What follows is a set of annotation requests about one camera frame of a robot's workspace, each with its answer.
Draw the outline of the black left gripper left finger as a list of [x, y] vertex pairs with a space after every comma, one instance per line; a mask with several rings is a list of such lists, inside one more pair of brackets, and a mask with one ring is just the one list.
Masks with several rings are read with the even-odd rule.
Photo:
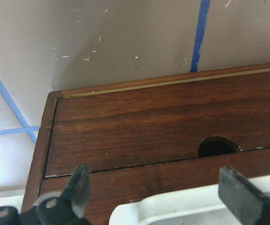
[[89, 168], [80, 165], [62, 191], [41, 195], [28, 211], [0, 206], [0, 225], [88, 225], [83, 216], [89, 198]]

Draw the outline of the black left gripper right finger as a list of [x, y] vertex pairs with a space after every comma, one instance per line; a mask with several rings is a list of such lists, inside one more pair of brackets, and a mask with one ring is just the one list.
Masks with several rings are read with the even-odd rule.
[[231, 166], [219, 169], [218, 196], [242, 225], [270, 225], [270, 192]]

